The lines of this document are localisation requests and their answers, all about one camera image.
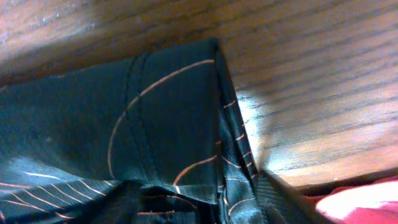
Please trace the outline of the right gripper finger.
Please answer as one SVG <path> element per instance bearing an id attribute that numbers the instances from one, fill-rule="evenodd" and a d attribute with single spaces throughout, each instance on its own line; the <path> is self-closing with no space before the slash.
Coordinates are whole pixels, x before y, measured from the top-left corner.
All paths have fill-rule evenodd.
<path id="1" fill-rule="evenodd" d="M 273 173 L 259 173 L 257 201 L 268 224 L 334 224 L 315 206 Z"/>

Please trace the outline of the black printed sports jersey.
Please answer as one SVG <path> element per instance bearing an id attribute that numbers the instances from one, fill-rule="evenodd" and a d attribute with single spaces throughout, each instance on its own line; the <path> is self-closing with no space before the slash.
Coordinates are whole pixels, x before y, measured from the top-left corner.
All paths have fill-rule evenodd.
<path id="1" fill-rule="evenodd" d="M 215 39 L 1 92 L 2 223 L 263 223 Z"/>

